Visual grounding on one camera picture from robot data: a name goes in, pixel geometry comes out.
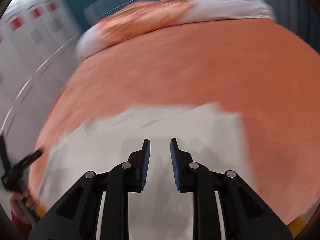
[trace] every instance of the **orange fabric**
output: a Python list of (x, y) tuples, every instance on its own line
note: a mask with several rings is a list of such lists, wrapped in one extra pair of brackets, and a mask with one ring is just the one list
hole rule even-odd
[(196, 4), (191, 0), (134, 2), (97, 24), (102, 41), (111, 46), (168, 27)]
[(64, 131), (136, 104), (202, 105), (241, 111), (258, 194), (285, 222), (320, 196), (320, 56), (269, 20), (173, 26), (86, 59), (52, 108), (31, 167), (39, 187), (48, 150)]

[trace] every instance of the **silver screw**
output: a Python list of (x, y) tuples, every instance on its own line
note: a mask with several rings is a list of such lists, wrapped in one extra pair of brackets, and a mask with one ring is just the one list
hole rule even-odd
[(93, 171), (88, 171), (85, 173), (84, 175), (87, 179), (91, 179), (94, 176), (94, 172)]
[(237, 175), (237, 174), (236, 174), (235, 171), (227, 171), (227, 176), (228, 176), (229, 178), (234, 178), (236, 175)]
[(128, 169), (128, 168), (131, 167), (131, 163), (128, 163), (128, 162), (122, 163), (121, 167), (122, 167), (123, 169)]
[(189, 167), (192, 169), (197, 169), (197, 168), (199, 168), (199, 164), (198, 163), (190, 163)]

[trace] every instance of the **human hand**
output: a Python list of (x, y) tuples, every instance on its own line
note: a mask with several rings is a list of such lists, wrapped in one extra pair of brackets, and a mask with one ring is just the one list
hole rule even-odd
[(37, 202), (34, 200), (34, 198), (30, 195), (30, 191), (28, 189), (27, 184), (24, 184), (24, 191), (23, 194), (20, 194), (18, 192), (12, 191), (10, 192), (8, 196), (8, 200), (10, 202), (10, 205), (12, 207), (12, 212), (15, 215), (17, 219), (20, 221), (29, 224), (28, 220), (24, 217), (22, 210), (17, 204), (17, 201), (21, 201), (23, 199), (26, 199), (25, 206), (28, 207), (30, 210), (36, 210), (37, 208)]

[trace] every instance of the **triangular cutout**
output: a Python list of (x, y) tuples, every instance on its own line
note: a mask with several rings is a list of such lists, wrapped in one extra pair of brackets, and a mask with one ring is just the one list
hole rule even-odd
[(238, 192), (245, 215), (248, 219), (254, 219), (263, 215), (262, 208), (251, 198), (251, 196), (242, 188), (238, 187)]
[(73, 219), (79, 205), (83, 187), (78, 187), (57, 209), (57, 215)]

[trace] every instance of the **red sleeve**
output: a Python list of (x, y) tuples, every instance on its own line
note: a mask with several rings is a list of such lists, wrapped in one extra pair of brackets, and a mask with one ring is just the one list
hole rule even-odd
[(31, 225), (25, 224), (24, 222), (20, 221), (15, 217), (13, 212), (11, 211), (11, 222), (17, 228), (17, 230), (26, 238), (28, 239), (29, 233), (32, 229)]

